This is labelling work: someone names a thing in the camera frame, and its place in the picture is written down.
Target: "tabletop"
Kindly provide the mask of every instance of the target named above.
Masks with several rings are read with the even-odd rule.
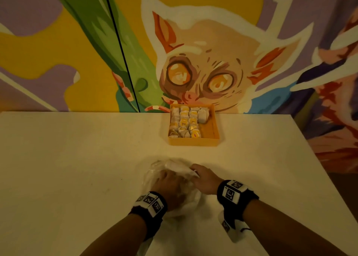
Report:
[[[79,255],[122,219],[158,159],[181,158],[250,186],[260,199],[358,255],[358,224],[289,115],[218,114],[217,147],[170,146],[169,114],[0,114],[3,255]],[[147,255],[267,255],[253,235],[234,244],[205,196],[164,225]]]

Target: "black wristband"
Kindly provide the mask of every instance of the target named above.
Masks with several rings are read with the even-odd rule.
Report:
[[[163,216],[168,210],[168,205],[162,195],[150,191],[141,195],[133,205],[130,214],[137,214],[143,218],[147,226],[145,240],[153,237],[160,228]]]
[[[223,181],[217,191],[217,199],[224,207],[224,218],[235,229],[235,219],[244,221],[242,214],[251,200],[259,197],[246,185],[235,181]]]

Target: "cat nose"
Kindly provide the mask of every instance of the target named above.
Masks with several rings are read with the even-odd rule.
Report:
[[[185,92],[182,97],[181,100],[185,103],[185,104],[203,104],[202,102],[198,101],[199,97],[196,93],[194,92]]]

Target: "yellow box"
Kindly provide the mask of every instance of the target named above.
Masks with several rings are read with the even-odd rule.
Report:
[[[173,107],[182,106],[183,104],[171,104],[170,109]],[[201,133],[201,138],[169,138],[168,142],[169,145],[172,146],[204,146],[204,147],[215,147],[220,142],[220,135],[218,126],[216,123],[215,117],[215,106],[213,104],[204,104],[204,105],[192,105],[192,104],[185,104],[189,108],[192,107],[207,107],[209,108],[209,118],[207,123],[199,124],[199,130]]]

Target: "wall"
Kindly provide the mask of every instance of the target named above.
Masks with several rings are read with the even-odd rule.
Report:
[[[357,6],[0,0],[0,106],[291,114],[326,170],[358,172]]]

